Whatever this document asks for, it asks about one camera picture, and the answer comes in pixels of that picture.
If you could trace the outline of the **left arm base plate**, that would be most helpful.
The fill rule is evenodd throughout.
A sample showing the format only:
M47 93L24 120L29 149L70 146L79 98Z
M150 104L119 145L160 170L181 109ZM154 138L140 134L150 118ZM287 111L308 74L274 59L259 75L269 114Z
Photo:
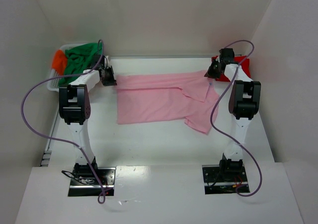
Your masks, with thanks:
M114 196L116 168L101 168L95 172L105 190L105 196ZM81 171L74 169L73 172L67 171L65 174L71 179L69 197L98 197L101 193L100 185L89 168Z

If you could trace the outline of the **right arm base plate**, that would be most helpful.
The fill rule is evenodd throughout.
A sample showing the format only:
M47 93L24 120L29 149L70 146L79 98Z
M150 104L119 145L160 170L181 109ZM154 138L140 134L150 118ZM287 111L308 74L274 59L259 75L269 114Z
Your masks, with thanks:
M218 165L203 165L202 173L206 195L232 194L237 187L240 193L250 192L245 168L239 174L222 174Z

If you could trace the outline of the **pink t shirt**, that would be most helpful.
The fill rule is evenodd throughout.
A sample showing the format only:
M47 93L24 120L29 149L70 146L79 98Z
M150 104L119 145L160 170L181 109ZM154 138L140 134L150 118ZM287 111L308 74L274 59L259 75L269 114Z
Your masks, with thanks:
M120 75L117 78L117 123L184 120L208 134L219 95L204 71L162 75Z

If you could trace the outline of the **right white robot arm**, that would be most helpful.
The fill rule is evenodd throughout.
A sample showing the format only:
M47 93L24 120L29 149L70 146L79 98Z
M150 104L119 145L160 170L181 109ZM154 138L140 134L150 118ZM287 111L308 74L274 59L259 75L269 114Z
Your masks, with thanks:
M229 113L233 126L232 134L228 135L231 142L219 163L219 177L231 181L243 172L243 145L250 122L259 111L261 83L253 81L235 61L232 48L222 48L219 53L212 59L205 77L220 78L224 75L230 80Z

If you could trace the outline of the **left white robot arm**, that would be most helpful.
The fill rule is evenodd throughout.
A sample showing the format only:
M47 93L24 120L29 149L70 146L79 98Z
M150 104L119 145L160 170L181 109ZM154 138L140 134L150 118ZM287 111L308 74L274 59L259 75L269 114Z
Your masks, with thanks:
M97 183L90 165L98 172L95 155L92 152L89 135L88 119L91 106L88 92L101 82L104 86L116 85L113 68L109 64L108 56L95 56L89 68L83 71L70 84L61 85L59 88L59 113L67 124L73 138L76 151L76 163L70 178L82 185Z

